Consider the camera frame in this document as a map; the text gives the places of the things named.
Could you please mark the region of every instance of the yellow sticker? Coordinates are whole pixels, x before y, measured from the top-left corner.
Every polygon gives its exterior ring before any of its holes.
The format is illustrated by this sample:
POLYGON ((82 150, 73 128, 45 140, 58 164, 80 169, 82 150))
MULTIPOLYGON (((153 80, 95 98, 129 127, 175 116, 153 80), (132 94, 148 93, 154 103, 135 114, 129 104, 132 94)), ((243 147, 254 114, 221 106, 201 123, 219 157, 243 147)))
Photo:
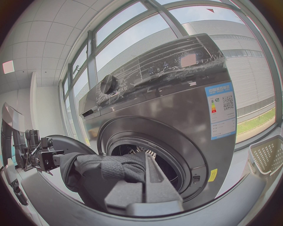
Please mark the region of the yellow sticker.
POLYGON ((217 169, 211 170, 210 178, 209 178, 208 182, 214 181, 214 179, 216 178, 216 174, 217 174, 217 169))

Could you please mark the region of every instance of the qr code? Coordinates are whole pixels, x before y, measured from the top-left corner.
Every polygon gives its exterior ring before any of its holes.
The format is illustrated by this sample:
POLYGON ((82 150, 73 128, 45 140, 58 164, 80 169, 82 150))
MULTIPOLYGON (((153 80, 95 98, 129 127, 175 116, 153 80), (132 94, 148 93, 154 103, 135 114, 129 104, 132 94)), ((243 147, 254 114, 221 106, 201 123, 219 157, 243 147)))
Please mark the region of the qr code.
POLYGON ((234 108, 233 96, 222 97, 224 111, 234 108))

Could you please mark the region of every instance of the camera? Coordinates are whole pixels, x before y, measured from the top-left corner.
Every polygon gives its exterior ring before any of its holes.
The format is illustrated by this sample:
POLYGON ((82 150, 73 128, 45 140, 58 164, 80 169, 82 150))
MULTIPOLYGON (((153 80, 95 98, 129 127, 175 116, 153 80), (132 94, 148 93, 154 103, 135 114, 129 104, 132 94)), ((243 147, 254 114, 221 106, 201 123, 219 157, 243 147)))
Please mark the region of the camera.
POLYGON ((51 137, 43 137, 41 138, 41 147, 43 149, 47 149, 49 147, 53 147, 53 141, 51 137))

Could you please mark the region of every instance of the control knob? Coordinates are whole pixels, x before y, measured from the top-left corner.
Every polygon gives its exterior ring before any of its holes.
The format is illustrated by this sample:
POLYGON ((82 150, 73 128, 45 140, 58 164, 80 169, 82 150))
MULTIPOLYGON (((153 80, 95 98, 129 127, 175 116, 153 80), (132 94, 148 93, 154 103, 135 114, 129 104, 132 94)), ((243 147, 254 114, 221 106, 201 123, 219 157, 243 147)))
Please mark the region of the control knob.
POLYGON ((104 94, 110 94, 114 91, 116 79, 112 75, 106 75, 101 81, 100 90, 104 94))

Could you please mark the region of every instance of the washing machine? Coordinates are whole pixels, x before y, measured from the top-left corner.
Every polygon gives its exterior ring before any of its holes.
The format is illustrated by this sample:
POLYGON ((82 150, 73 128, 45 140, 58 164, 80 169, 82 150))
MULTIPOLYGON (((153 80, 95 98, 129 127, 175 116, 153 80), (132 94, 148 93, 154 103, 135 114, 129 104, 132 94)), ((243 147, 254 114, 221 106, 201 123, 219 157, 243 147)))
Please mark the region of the washing machine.
POLYGON ((184 200, 213 200, 232 161, 236 104, 225 56, 207 34, 162 44, 105 76, 79 102, 100 155, 150 153, 184 200))

